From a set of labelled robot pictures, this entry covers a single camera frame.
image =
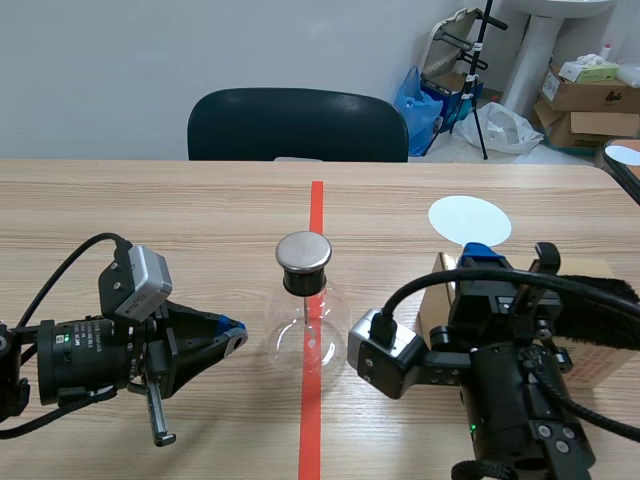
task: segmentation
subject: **blue plastic bag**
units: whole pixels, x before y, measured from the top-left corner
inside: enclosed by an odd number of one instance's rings
[[[418,67],[412,67],[409,70],[394,105],[407,122],[409,155],[420,157],[433,138],[436,120],[442,111],[442,102],[436,102],[420,90]]]

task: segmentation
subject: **black chair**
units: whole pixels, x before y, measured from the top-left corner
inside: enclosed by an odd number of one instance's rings
[[[190,160],[406,162],[409,148],[407,126],[393,105],[298,88],[211,93],[191,112],[187,141]]]

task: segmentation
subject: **metal stand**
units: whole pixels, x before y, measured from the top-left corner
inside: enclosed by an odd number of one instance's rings
[[[473,44],[473,48],[472,48],[473,57],[471,59],[471,68],[469,69],[469,74],[467,75],[467,79],[464,83],[464,87],[462,89],[462,95],[460,95],[460,98],[458,99],[458,103],[451,110],[451,112],[443,122],[443,125],[446,125],[447,123],[449,123],[449,120],[451,120],[452,115],[455,113],[455,118],[453,120],[453,123],[451,124],[451,129],[449,130],[449,134],[452,134],[453,127],[458,122],[458,117],[460,116],[460,111],[462,110],[462,104],[464,103],[465,100],[471,100],[473,115],[476,119],[476,127],[478,128],[478,136],[480,137],[480,145],[482,145],[482,154],[485,160],[488,160],[489,156],[487,155],[487,149],[484,145],[484,138],[482,137],[482,129],[480,128],[480,120],[478,119],[478,99],[476,94],[478,91],[479,75],[476,72],[478,71],[478,63],[480,62],[480,52],[482,52],[482,46],[484,42],[484,36],[487,31],[487,25],[491,23],[492,25],[497,26],[501,30],[507,29],[507,26],[505,24],[503,24],[502,22],[496,21],[495,19],[490,17],[492,7],[493,7],[493,0],[487,0],[487,5],[484,9],[484,14],[482,16],[482,25],[480,26],[480,34],[478,35],[478,41]],[[431,143],[429,144],[425,152],[422,154],[422,156],[425,156],[429,152],[429,150],[435,143],[436,139],[438,138],[438,136],[440,136],[442,132],[443,132],[442,128],[440,128],[436,132],[433,139],[431,140]]]

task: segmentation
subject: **glass flask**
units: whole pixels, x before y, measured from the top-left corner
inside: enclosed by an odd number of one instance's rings
[[[331,243],[313,232],[292,233],[276,248],[284,278],[273,294],[266,325],[269,359],[282,369],[336,373],[347,356],[351,311],[328,282]]]

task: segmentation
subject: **white paper circle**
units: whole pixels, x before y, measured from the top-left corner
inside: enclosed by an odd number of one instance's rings
[[[493,203],[475,197],[441,198],[431,205],[429,221],[440,235],[462,246],[477,242],[493,247],[511,235],[509,217]]]
[[[632,166],[640,165],[640,152],[636,152],[632,148],[611,145],[605,149],[605,153],[616,162]]]

